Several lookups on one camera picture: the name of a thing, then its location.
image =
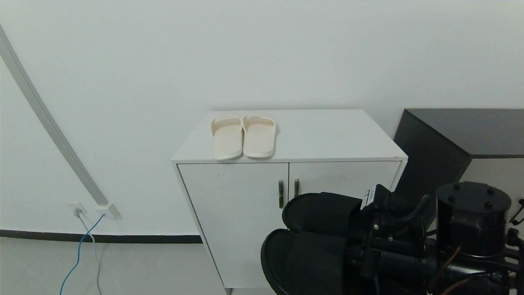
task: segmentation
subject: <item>white slipper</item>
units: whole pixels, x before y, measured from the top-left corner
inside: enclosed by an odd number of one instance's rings
[[[209,124],[213,135],[213,154],[217,160],[232,159],[242,154],[242,120],[237,115],[223,115]]]
[[[242,118],[244,128],[244,154],[251,158],[271,157],[275,152],[277,125],[270,118],[257,115],[245,115]]]

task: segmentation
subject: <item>black cabinet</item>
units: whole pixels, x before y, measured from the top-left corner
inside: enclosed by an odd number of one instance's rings
[[[446,183],[476,181],[524,197],[524,110],[406,109],[394,141],[408,155],[396,193],[414,204]],[[436,202],[424,212],[426,227]]]

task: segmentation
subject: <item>white wall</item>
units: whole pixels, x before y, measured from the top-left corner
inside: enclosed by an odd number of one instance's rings
[[[123,215],[99,233],[197,233],[169,158],[206,110],[364,108],[393,136],[403,108],[524,107],[523,2],[2,0],[1,13]],[[81,232],[63,203],[94,202],[5,68],[1,82],[1,228]]]

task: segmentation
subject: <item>blue cable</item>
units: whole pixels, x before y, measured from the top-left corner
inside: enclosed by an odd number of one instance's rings
[[[97,221],[97,222],[95,223],[95,225],[93,225],[93,227],[92,227],[90,230],[88,230],[88,232],[85,233],[85,235],[80,239],[80,243],[78,243],[77,263],[73,266],[73,268],[71,268],[71,270],[69,271],[69,273],[67,274],[67,276],[65,276],[65,279],[64,279],[64,281],[62,282],[62,287],[60,287],[60,295],[62,295],[62,290],[63,290],[63,288],[64,288],[64,284],[65,284],[66,281],[67,281],[67,278],[68,278],[69,275],[74,271],[74,269],[77,267],[78,263],[80,262],[80,246],[82,245],[82,242],[84,241],[85,237],[87,237],[88,234],[93,230],[93,228],[95,228],[95,226],[97,226],[97,224],[102,220],[102,218],[104,218],[104,216],[105,216],[105,214],[103,214],[103,215],[100,217],[99,221]]]

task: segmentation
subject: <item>wall socket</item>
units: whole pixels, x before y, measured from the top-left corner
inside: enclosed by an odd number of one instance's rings
[[[100,214],[105,214],[105,217],[109,219],[120,219],[120,212],[115,207],[115,204],[108,203],[105,206],[97,206],[95,207],[95,210]]]
[[[66,202],[66,204],[69,206],[69,208],[71,209],[71,212],[74,214],[74,211],[75,209],[79,208],[80,210],[82,210],[82,214],[87,214],[87,211],[85,210],[84,206],[82,206],[82,204],[80,202],[74,202],[74,201],[70,201],[70,202]]]

